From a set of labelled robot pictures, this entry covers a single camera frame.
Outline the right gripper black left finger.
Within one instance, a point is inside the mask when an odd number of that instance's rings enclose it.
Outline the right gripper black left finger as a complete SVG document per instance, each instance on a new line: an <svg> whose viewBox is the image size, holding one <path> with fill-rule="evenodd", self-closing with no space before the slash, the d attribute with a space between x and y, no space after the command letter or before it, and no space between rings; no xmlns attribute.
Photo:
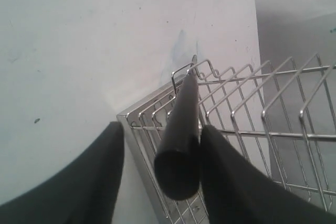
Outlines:
<svg viewBox="0 0 336 224"><path fill-rule="evenodd" d="M111 122L73 162L1 205L1 223L111 223L124 166L124 129Z"/></svg>

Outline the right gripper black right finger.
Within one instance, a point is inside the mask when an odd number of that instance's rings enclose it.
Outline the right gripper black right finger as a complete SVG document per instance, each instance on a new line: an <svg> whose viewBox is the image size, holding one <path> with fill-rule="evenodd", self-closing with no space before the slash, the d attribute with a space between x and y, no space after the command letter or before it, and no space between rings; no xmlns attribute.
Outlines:
<svg viewBox="0 0 336 224"><path fill-rule="evenodd" d="M201 184L210 223L335 223L266 177L212 125L201 133Z"/></svg>

